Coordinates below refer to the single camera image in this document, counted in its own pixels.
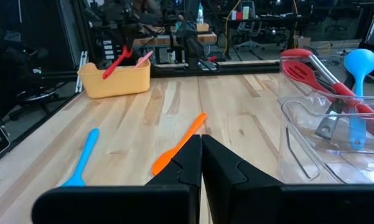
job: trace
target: office chair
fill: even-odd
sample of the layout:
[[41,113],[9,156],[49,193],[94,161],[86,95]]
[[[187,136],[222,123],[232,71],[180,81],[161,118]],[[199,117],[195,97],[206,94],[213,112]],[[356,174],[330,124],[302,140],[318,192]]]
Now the office chair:
[[[253,9],[253,17],[256,16],[255,14],[255,3],[253,1],[242,1],[239,5],[240,11],[243,10],[244,6],[249,6],[250,9]],[[261,33],[263,22],[240,22],[239,26],[237,28],[237,32],[239,35],[242,35],[244,39],[248,39],[247,41],[238,44],[235,46],[237,50],[239,50],[240,47],[249,47],[251,50],[252,46],[255,47],[261,47],[262,50],[264,50],[264,46],[253,41],[252,38],[257,37]]]
[[[342,2],[338,2],[336,4],[336,6],[341,6],[341,5],[342,5]],[[333,30],[333,31],[346,31],[347,30],[346,26],[342,26],[342,25],[338,24],[339,20],[341,20],[343,18],[346,18],[346,15],[348,15],[346,10],[347,10],[347,8],[346,9],[341,8],[341,9],[331,9],[330,10],[329,17],[330,17],[330,19],[335,21],[335,24],[325,27],[325,32],[328,32],[330,30]]]

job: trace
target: yellow basket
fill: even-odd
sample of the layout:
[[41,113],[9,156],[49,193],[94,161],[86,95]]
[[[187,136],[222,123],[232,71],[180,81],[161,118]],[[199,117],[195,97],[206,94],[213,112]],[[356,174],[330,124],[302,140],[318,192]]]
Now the yellow basket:
[[104,70],[99,70],[94,63],[87,63],[77,72],[90,98],[120,96],[142,93],[149,89],[151,63],[146,60],[138,68],[134,66],[118,67],[103,79]]

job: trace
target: blue spoon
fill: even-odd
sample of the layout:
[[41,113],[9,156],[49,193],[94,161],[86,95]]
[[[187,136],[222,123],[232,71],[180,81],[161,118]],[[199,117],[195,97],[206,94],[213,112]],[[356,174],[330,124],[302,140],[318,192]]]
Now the blue spoon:
[[[374,53],[367,49],[351,51],[344,58],[344,67],[355,78],[355,94],[363,96],[363,80],[374,70]],[[367,125],[365,120],[358,116],[350,118],[350,145],[355,150],[364,147],[367,138]]]
[[68,186],[85,186],[86,183],[82,179],[83,169],[86,166],[87,160],[97,142],[100,130],[98,128],[93,129],[87,137],[85,148],[83,149],[82,156],[76,166],[73,175],[62,185],[62,187]]

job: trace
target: wire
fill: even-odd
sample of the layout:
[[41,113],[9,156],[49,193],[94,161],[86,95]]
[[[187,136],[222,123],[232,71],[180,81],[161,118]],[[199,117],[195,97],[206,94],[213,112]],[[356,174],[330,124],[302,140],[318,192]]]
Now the wire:
[[[294,5],[294,10],[296,11],[296,15],[299,15],[299,11],[297,11],[297,5],[296,5],[296,0],[293,0],[293,5]],[[296,29],[297,29],[297,21],[294,24],[294,33],[293,33],[293,47],[296,48],[296,40],[294,37],[296,36]]]
[[188,16],[189,16],[189,12],[191,10],[191,3],[192,3],[192,1],[189,1],[188,8],[185,9],[187,11],[187,13],[185,13],[186,15],[185,15],[184,20],[183,20],[183,22],[185,23],[185,26],[183,27],[183,30],[182,30],[182,33],[181,33],[181,39],[184,38],[184,32],[185,32],[185,30],[187,29],[187,26],[188,26]]
[[136,51],[139,51],[141,49],[143,49],[145,46],[147,46],[147,44],[151,43],[154,39],[156,39],[157,36],[151,38],[149,41],[147,41],[144,45],[142,45],[141,47],[139,47]]
[[310,50],[315,56],[319,56],[318,51],[310,46],[303,46],[303,49]]
[[239,6],[240,3],[241,3],[241,0],[238,0],[238,2],[236,3],[236,5],[234,6],[234,8],[230,11],[229,15],[227,16],[227,19],[225,20],[225,33],[224,33],[224,36],[227,39],[227,41],[225,42],[225,49],[223,51],[223,54],[225,54],[225,51],[227,50],[227,47],[228,47],[228,41],[230,41],[230,39],[228,39],[228,37],[226,36],[227,28],[228,28],[228,20],[230,19],[232,11],[234,11],[236,9],[236,7]]
[[[227,35],[225,35],[225,33],[224,33],[224,37],[226,38],[226,44],[227,44],[227,42],[230,41],[230,39],[227,37]],[[236,53],[236,56],[238,57],[239,61],[242,62],[243,61],[242,58],[239,56],[238,52],[236,51],[236,49],[235,49],[234,45],[231,43],[231,41],[230,41],[230,44],[231,44],[232,49]]]

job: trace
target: bottle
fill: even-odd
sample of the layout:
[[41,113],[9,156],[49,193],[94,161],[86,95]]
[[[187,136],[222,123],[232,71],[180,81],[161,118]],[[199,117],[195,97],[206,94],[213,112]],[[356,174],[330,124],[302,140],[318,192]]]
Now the bottle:
[[249,6],[243,6],[243,19],[249,19]]
[[199,11],[198,11],[198,18],[197,18],[198,24],[203,24],[203,6],[202,3],[199,2]]

